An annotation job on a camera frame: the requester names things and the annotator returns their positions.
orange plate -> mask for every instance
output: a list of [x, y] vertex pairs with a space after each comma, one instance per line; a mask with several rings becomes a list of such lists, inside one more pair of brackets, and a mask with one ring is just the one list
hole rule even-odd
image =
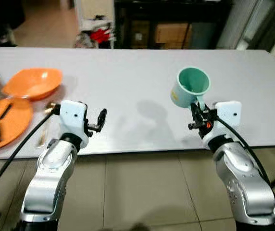
[[0, 116], [10, 103], [12, 107], [0, 120], [0, 147], [13, 141], [24, 132], [33, 115], [33, 108], [28, 100], [12, 98], [0, 100]]
[[14, 75], [2, 92], [14, 97], [41, 100], [52, 94], [60, 85], [62, 76], [62, 72], [57, 69], [25, 69]]

teal mug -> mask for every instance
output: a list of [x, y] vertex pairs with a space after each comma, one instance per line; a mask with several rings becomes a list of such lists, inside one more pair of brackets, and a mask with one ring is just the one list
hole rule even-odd
[[210, 88], [210, 79], [202, 70], [188, 67], [180, 71], [171, 92], [171, 99], [179, 107], [190, 108], [198, 101], [201, 110], [205, 109], [203, 95]]

mug handle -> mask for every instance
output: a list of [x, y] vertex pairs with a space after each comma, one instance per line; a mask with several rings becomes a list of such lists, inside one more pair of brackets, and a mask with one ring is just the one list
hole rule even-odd
[[197, 95], [196, 98], [197, 98], [197, 101], [200, 103], [200, 109], [203, 111], [205, 109], [205, 103], [203, 100], [203, 96]]

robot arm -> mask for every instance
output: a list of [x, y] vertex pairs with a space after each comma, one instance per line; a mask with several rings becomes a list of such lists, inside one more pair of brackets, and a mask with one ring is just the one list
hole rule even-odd
[[23, 201], [17, 231], [56, 231], [66, 195], [66, 184], [74, 170], [80, 148], [88, 144], [94, 130], [100, 132], [107, 110], [96, 125], [86, 119], [87, 105], [62, 101], [59, 108], [61, 138], [53, 139], [38, 158], [37, 171]]
[[275, 231], [275, 198], [271, 187], [259, 174], [257, 164], [232, 134], [214, 118], [219, 116], [232, 126], [240, 122], [241, 103], [217, 103], [215, 110], [202, 111], [192, 104], [194, 122], [207, 149], [214, 155], [218, 176], [226, 186], [237, 231]]

white table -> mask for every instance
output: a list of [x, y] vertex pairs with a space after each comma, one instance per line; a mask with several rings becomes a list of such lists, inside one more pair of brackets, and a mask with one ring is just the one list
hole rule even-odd
[[[94, 133], [80, 155], [201, 149], [198, 131], [187, 127], [191, 113], [170, 100], [176, 75], [187, 66], [200, 67], [210, 76], [212, 86], [204, 96], [208, 105], [242, 102], [238, 131], [249, 145], [275, 145], [275, 58], [265, 51], [0, 48], [4, 82], [24, 68], [50, 67], [63, 72], [63, 84], [52, 96], [32, 103], [30, 126], [0, 149], [0, 159], [7, 158], [43, 118], [48, 101], [62, 99], [88, 104], [90, 122], [97, 121], [102, 108], [108, 109], [102, 132]], [[47, 142], [59, 137], [58, 127], [54, 115]], [[17, 158], [39, 156], [46, 148], [35, 147], [41, 134], [40, 129]]]

